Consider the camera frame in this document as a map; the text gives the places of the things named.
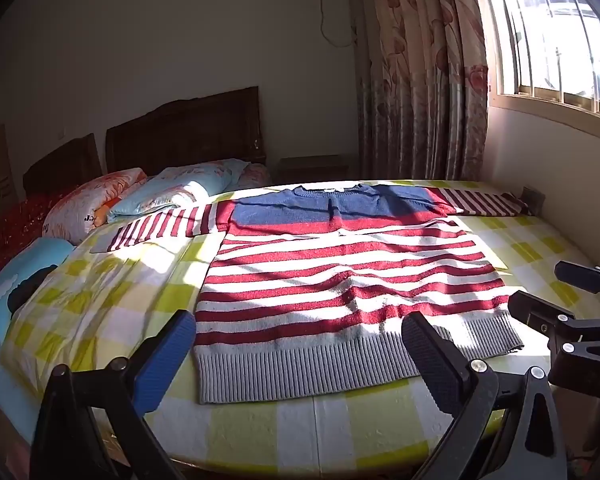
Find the red white striped knit sweater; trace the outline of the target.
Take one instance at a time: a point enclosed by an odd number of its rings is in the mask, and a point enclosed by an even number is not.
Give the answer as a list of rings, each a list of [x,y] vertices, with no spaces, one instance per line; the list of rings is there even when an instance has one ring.
[[[415,376],[413,312],[471,359],[520,349],[512,291],[460,217],[521,211],[479,190],[297,186],[148,214],[106,249],[221,234],[195,307],[200,400],[279,401]]]

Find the light blue cloud blanket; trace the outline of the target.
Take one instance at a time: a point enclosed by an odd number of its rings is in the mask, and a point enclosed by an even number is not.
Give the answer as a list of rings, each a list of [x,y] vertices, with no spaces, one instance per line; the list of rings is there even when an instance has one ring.
[[[16,255],[0,271],[0,351],[12,314],[7,307],[9,294],[36,271],[52,264],[59,266],[74,246],[59,238],[40,237]],[[34,434],[40,402],[28,393],[0,362],[0,409],[27,443]]]

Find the red bedspread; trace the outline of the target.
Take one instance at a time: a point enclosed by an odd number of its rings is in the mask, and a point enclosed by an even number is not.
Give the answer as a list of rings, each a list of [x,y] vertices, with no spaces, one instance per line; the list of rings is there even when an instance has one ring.
[[[44,220],[53,206],[77,188],[74,184],[59,191],[31,195],[0,214],[0,271],[43,235]]]

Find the window with metal bars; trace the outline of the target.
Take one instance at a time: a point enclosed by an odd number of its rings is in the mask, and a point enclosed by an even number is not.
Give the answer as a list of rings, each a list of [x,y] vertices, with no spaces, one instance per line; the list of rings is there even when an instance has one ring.
[[[600,17],[588,0],[481,0],[496,92],[600,115]]]

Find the orange floral pillow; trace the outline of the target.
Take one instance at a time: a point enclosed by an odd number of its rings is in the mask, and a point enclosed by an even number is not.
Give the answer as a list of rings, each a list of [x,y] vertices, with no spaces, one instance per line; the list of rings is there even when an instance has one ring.
[[[140,168],[105,174],[63,197],[46,216],[42,237],[61,238],[74,246],[107,221],[107,212],[126,192],[134,191],[147,179]]]

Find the floral pink curtain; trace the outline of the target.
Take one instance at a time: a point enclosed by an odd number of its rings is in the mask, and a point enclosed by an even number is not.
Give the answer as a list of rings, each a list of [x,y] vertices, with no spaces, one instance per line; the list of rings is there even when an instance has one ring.
[[[478,0],[349,0],[364,178],[476,180],[488,125]]]

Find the dark wooden nightstand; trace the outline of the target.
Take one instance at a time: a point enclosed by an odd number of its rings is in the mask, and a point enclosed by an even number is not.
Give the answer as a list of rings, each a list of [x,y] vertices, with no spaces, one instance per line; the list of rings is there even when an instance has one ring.
[[[282,158],[275,170],[277,184],[344,180],[350,165],[342,155],[313,155]]]

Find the light blue floral pillow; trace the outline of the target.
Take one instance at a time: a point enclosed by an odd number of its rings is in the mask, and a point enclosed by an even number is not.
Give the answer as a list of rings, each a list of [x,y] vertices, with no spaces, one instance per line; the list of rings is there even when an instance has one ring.
[[[107,212],[107,221],[151,214],[170,207],[190,207],[236,184],[248,162],[229,158],[215,162],[169,167],[126,194]]]

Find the dark wooden headboard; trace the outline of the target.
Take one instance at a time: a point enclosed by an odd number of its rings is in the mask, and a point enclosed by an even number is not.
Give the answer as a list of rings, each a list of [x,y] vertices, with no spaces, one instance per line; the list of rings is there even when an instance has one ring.
[[[172,101],[106,131],[110,172],[140,167],[151,177],[228,158],[266,161],[256,87]]]
[[[89,133],[35,162],[22,176],[22,185],[29,198],[73,190],[101,176],[95,136]]]

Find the pink floral pillow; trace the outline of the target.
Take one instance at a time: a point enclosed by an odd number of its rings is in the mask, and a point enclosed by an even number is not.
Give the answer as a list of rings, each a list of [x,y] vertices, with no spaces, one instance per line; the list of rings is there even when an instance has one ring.
[[[235,184],[236,190],[248,190],[248,188],[263,188],[272,183],[271,174],[264,165],[249,164]]]

